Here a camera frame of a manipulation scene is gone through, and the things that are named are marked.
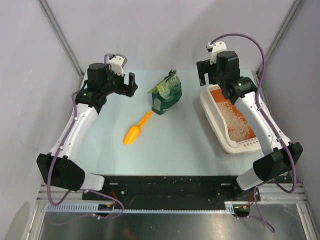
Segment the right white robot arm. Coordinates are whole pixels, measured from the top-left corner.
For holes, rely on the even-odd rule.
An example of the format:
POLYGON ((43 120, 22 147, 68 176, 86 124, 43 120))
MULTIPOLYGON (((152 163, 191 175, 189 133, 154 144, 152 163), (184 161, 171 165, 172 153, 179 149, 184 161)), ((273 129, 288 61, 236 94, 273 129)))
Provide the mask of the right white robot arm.
POLYGON ((259 91, 249 77, 241 76, 239 58, 234 51, 221 51, 216 61, 209 59, 196 63, 199 84, 218 84, 225 99, 230 100, 245 117, 257 137, 263 157, 254 161, 252 168, 236 178, 230 188, 231 196, 242 201, 249 194, 249 189, 274 182, 275 178, 292 172, 292 187, 297 184, 295 165, 303 147, 293 143, 277 126, 270 112, 259 96, 259 91))

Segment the green litter bag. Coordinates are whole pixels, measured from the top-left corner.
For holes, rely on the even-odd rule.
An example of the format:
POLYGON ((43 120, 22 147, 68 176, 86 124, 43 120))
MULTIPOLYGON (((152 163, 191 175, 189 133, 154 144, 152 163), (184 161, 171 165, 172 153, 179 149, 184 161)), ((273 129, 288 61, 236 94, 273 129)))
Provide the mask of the green litter bag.
POLYGON ((158 115, 167 112, 182 97, 182 84, 177 70, 170 70, 168 75, 147 93, 151 94, 153 112, 158 115))

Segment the orange plastic scoop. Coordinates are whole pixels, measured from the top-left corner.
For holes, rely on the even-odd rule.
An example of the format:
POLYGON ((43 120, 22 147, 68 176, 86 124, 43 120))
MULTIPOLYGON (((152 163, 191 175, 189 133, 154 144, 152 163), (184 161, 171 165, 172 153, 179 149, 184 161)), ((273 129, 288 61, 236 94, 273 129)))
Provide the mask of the orange plastic scoop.
POLYGON ((130 127, 130 129, 127 131, 127 133, 123 139, 123 144, 130 145, 139 137, 139 135, 142 132, 142 127, 150 119, 152 114, 153 114, 153 112, 151 110, 148 111, 138 124, 130 127))

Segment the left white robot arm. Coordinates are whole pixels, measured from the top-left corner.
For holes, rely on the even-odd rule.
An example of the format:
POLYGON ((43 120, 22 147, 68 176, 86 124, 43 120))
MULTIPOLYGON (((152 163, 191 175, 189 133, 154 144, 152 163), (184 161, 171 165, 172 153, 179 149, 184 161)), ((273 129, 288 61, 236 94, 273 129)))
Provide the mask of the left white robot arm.
POLYGON ((92 63, 87 69, 87 80, 82 88, 72 94, 73 112, 60 138, 49 153, 41 153, 36 159, 43 181, 70 191, 93 190, 100 200, 110 196, 111 188, 104 184, 105 178, 87 173, 76 164, 80 146, 93 121, 99 115, 110 94, 132 97, 138 85, 135 74, 125 76, 116 72, 110 63, 92 63))

